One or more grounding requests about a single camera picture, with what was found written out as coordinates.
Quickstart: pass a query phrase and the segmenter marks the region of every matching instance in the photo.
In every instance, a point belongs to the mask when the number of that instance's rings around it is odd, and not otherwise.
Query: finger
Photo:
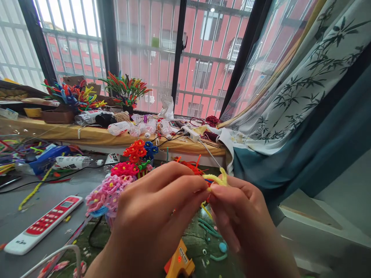
[[[239,253],[241,250],[241,244],[231,226],[230,218],[223,208],[223,205],[217,200],[210,200],[210,205],[215,224],[218,227],[220,234],[223,236],[223,239],[234,253]]]
[[[183,207],[173,213],[168,223],[168,231],[181,237],[196,212],[200,209],[202,202],[207,199],[209,194],[206,190],[194,193],[192,198]]]
[[[194,175],[194,173],[187,166],[171,161],[150,171],[140,178],[138,183],[141,186],[145,185],[152,192],[157,192],[184,175]]]
[[[195,192],[207,188],[201,176],[181,176],[156,193],[157,202],[167,213],[171,213],[191,199]]]
[[[223,203],[224,207],[233,208],[239,219],[254,219],[256,210],[239,188],[212,184],[211,193]]]

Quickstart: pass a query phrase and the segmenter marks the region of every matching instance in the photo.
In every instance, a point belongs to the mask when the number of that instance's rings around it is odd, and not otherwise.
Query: spool of twine
[[[113,117],[116,119],[117,122],[130,122],[130,116],[127,111],[115,113]]]

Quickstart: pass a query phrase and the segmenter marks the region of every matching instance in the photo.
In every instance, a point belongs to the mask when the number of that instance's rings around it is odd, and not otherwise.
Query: white power strip
[[[188,137],[195,143],[198,142],[198,140],[200,139],[200,135],[197,134],[193,129],[190,129],[189,127],[187,126],[182,126],[182,129],[185,131],[185,133],[189,133]]]

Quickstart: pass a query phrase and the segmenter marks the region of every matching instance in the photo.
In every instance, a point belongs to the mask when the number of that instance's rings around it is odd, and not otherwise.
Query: electrical cable
[[[178,138],[180,138],[180,137],[183,137],[183,136],[187,136],[187,134],[182,134],[182,135],[180,135],[180,136],[178,136],[178,137],[176,137],[176,138],[169,139],[169,140],[163,142],[162,144],[160,144],[158,147],[161,147],[161,146],[162,146],[163,144],[165,144],[166,142],[176,140],[176,139],[178,139]]]
[[[89,234],[89,237],[88,237],[88,243],[89,243],[90,247],[93,247],[93,248],[96,248],[96,249],[99,249],[99,250],[103,250],[103,247],[102,246],[95,246],[94,244],[92,244],[91,239],[92,239],[92,236],[93,236],[94,231],[97,229],[97,227],[99,226],[100,222],[102,221],[102,217],[103,216],[99,217],[99,220],[94,225],[94,227],[91,230],[91,232]]]
[[[50,254],[45,259],[41,260],[37,265],[35,265],[33,268],[31,268],[29,271],[27,271],[25,274],[23,274],[23,276],[21,276],[21,278],[28,277],[32,272],[34,272],[35,270],[37,270],[42,264],[46,263],[51,258],[53,258],[55,255],[58,255],[59,253],[61,253],[64,250],[67,250],[67,249],[72,249],[75,252],[75,254],[76,254],[77,277],[81,277],[81,254],[80,254],[80,249],[78,248],[77,245],[71,244],[71,245],[63,246],[61,249],[58,249],[57,251],[55,251],[54,253]]]
[[[33,184],[33,183],[48,183],[48,182],[50,182],[50,181],[58,181],[58,180],[60,180],[60,179],[62,179],[62,178],[65,178],[65,177],[71,176],[71,175],[76,174],[76,173],[78,173],[78,172],[80,172],[80,171],[82,171],[82,170],[84,170],[84,169],[87,169],[87,168],[98,169],[98,168],[101,168],[101,167],[103,167],[103,166],[105,166],[105,165],[114,165],[114,164],[117,164],[117,163],[118,163],[118,162],[116,162],[116,163],[103,164],[103,165],[98,166],[98,167],[90,167],[90,166],[88,166],[88,167],[84,167],[84,168],[82,168],[82,169],[79,169],[79,170],[77,170],[77,171],[75,171],[75,172],[72,172],[72,173],[70,173],[70,174],[67,174],[67,175],[65,175],[65,176],[61,176],[61,177],[59,177],[59,178],[57,178],[57,179],[54,179],[54,180],[47,180],[47,181],[41,181],[41,182],[40,182],[39,180],[38,180],[38,181],[32,181],[32,182],[26,183],[26,184],[24,184],[24,185],[20,185],[20,186],[18,186],[18,187],[12,188],[12,189],[7,190],[7,191],[1,191],[0,194],[8,193],[8,192],[11,192],[11,191],[17,190],[17,189],[19,189],[19,188],[21,188],[21,187],[24,187],[24,186],[26,186],[26,185],[30,185],[30,184]]]

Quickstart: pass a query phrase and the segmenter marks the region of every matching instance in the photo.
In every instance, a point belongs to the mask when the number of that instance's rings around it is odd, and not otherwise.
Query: flower bouquet
[[[119,76],[113,75],[108,71],[109,76],[107,79],[99,78],[99,80],[106,82],[106,91],[114,90],[118,93],[115,99],[119,105],[122,106],[124,111],[128,111],[129,114],[133,114],[133,109],[137,107],[137,101],[144,94],[152,91],[152,89],[147,89],[146,84],[142,82],[141,79],[131,78],[128,75],[121,76],[121,71]]]

